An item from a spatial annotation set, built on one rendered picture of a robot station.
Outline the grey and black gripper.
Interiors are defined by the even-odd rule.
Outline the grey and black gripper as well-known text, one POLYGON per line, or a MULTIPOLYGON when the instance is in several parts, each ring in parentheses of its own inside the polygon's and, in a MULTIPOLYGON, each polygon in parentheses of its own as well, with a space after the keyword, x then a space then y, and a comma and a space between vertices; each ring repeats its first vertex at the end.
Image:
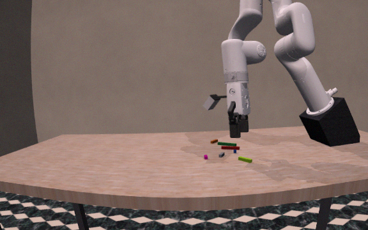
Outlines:
POLYGON ((227 113, 229 116, 230 138, 240 138, 240 132, 249 131, 248 114, 250 114, 250 100, 247 83, 249 82, 225 82, 227 84, 227 113))

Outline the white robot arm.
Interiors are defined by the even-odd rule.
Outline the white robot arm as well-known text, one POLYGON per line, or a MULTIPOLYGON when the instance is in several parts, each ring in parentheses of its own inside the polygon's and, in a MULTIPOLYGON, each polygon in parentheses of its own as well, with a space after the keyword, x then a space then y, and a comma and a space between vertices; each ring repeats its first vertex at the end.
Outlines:
MULTIPOLYGON (((332 95, 337 88, 325 91, 310 62, 304 58, 314 52, 315 36, 312 16, 302 3, 292 0, 269 0, 273 8, 275 28, 285 36, 274 46, 277 59, 289 72, 305 103, 307 115, 317 116, 332 107, 332 95)), ((263 19, 263 0, 240 0, 240 14, 228 36, 222 42, 224 81, 249 81, 247 65, 262 62, 266 57, 265 46, 257 41, 244 41, 246 36, 263 19)), ((203 107, 214 109, 221 98, 210 95, 203 107)))

